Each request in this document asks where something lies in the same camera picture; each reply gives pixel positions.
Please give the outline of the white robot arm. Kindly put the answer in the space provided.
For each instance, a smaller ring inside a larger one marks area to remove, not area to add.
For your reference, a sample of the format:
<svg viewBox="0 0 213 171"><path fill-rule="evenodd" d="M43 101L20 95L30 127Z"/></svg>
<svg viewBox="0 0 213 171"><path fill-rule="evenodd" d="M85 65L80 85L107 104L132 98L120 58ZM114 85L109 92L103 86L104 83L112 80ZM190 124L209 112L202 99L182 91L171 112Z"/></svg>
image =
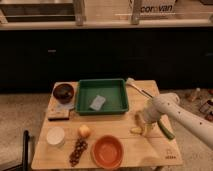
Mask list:
<svg viewBox="0 0 213 171"><path fill-rule="evenodd" d="M154 96L137 114L143 126L156 123L163 115L172 117L213 150L213 123L182 108L180 98L176 93Z"/></svg>

